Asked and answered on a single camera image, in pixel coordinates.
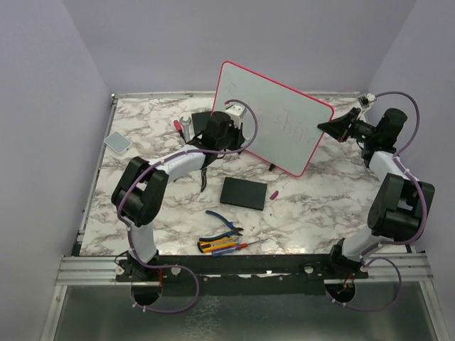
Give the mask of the pink marker cap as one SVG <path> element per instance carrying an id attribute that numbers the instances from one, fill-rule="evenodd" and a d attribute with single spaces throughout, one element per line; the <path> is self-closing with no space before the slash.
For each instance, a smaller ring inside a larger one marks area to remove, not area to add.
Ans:
<path id="1" fill-rule="evenodd" d="M 275 191 L 271 196 L 270 196 L 270 199 L 273 200 L 275 199 L 277 196 L 278 196 L 279 192 L 278 191 Z"/>

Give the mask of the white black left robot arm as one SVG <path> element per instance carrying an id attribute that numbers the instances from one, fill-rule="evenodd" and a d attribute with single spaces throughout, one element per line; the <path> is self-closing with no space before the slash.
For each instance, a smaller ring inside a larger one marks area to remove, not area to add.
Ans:
<path id="1" fill-rule="evenodd" d="M 247 109 L 239 104 L 213 112 L 199 135 L 167 156 L 147 161 L 130 160 L 112 194 L 117 217 L 126 225 L 132 271 L 149 280 L 159 268 L 154 258 L 152 221 L 158 215 L 169 183 L 193 171 L 207 168 L 219 156 L 241 153 L 249 144 L 242 134 Z"/>

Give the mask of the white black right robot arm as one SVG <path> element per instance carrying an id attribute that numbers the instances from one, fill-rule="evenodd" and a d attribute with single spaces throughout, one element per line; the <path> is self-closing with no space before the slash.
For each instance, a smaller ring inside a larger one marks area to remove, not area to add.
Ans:
<path id="1" fill-rule="evenodd" d="M 348 139 L 361 143 L 365 166 L 382 182 L 366 226 L 331 248 L 326 268 L 336 278 L 358 273 L 363 267 L 363 258 L 380 247 L 410 244 L 419 239 L 435 192 L 433 185 L 411 175 L 397 155 L 395 143 L 407 115 L 396 108 L 387 109 L 375 126 L 359 116 L 360 109 L 354 108 L 318 125 L 340 143 Z"/>

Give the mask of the pink framed whiteboard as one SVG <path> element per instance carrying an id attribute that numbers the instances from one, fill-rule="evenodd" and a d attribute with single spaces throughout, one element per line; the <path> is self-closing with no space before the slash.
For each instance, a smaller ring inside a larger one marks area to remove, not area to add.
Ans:
<path id="1" fill-rule="evenodd" d="M 334 115 L 331 105 L 315 97 L 225 61 L 213 110 L 224 110 L 229 99 L 246 103 L 257 117 L 257 135 L 247 151 L 295 177 L 303 175 L 321 142 L 318 125 Z"/>

